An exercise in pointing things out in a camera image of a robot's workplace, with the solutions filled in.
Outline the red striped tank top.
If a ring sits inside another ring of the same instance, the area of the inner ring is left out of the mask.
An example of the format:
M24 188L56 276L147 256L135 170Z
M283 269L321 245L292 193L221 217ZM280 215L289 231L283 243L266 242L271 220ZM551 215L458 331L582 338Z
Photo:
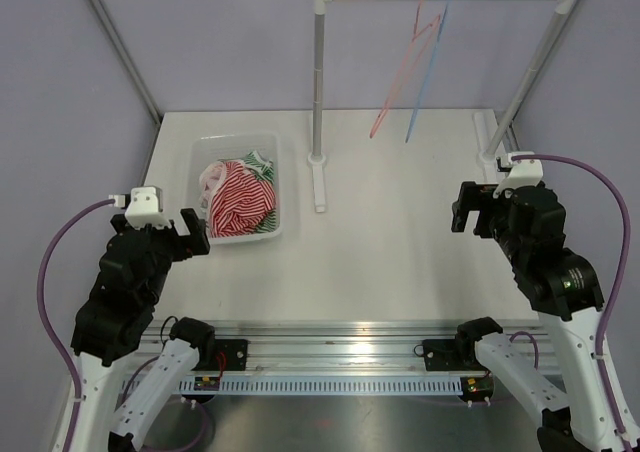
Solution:
M242 158L213 162L200 174L199 203L213 239L266 234L253 230L273 205L272 189Z

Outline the green striped tank top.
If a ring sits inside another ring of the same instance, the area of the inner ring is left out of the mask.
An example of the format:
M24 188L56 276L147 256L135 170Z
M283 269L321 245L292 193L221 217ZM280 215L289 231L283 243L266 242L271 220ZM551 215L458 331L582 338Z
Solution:
M254 177L260 181L266 181L270 184L273 197L273 205L271 209L267 212L267 214L263 217L263 219L258 223L258 225L254 228L254 233L271 233L274 232L277 228L277 218L276 218L276 205L277 199L274 189L274 180L275 180L275 169L274 163L264 158L257 150L251 151L249 154L242 158L242 161L245 164L245 167L249 169Z

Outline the pink wire hanger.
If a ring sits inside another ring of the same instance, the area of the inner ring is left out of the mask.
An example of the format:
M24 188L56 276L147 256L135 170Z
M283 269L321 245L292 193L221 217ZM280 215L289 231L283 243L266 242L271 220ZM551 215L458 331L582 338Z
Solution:
M371 126L369 138L373 139L382 123L384 122L389 111L400 97L404 87L408 84L411 76L422 60L422 56L426 53L431 43L435 40L437 32L440 29L442 15L436 14L428 23L421 25L421 13L427 0L419 0L416 7L415 18L411 29L411 37L408 42L406 51L401 60L400 66L395 73L388 94L378 112L376 119Z

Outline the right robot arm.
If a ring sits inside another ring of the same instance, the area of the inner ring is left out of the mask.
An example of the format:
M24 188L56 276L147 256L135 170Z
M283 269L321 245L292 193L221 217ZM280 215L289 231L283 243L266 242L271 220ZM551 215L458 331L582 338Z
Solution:
M544 451L636 451L639 426L613 372L602 374L608 346L598 338L604 298L591 264L565 245L565 208L539 184L499 191L464 182L452 205L454 232L479 216L475 235L492 239L508 260L517 288L552 343L565 389L559 391L485 317L459 326L456 361L482 365L505 385L536 427Z

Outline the blue wire hanger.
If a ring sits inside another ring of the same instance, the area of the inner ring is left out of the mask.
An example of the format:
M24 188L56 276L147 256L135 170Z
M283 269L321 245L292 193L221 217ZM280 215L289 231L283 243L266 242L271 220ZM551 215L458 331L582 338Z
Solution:
M439 21L439 25L438 25L438 29L437 29L437 34L436 34L436 39L435 42L433 44L433 48L431 51L431 55L429 57L429 62L428 62L428 66L427 69L425 71L422 83L421 83L421 87L419 89L417 98L416 98L416 102L414 104L414 108L412 110L412 114L409 120L409 125L407 128L407 133L405 136L405 143L408 144L412 135L413 135L413 131L414 131L414 127L418 118L418 114L421 108L421 105L424 102L425 96L427 94L427 90L429 87L429 82L431 80L431 76L433 74L433 70L435 68L435 62L436 62L436 58L438 55L438 51L440 48L440 43L441 43L441 36L443 33L443 29L445 28L446 25L446 21L447 21L447 15L448 15L448 11L449 11L449 6L452 0L446 0L445 6L444 6L444 10L442 12L441 15L441 19Z

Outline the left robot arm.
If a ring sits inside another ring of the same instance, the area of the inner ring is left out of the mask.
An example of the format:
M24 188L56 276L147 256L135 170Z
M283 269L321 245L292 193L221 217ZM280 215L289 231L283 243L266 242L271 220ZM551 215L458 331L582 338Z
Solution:
M150 217L144 217L139 229L122 214L112 217L115 234L99 261L88 300L76 314L71 347L64 353L73 391L54 450L140 450L186 373L214 362L214 328L182 318L140 385L124 402L117 401L171 266L210 251L204 220L192 209L180 214L188 229L185 235L172 223L153 227Z

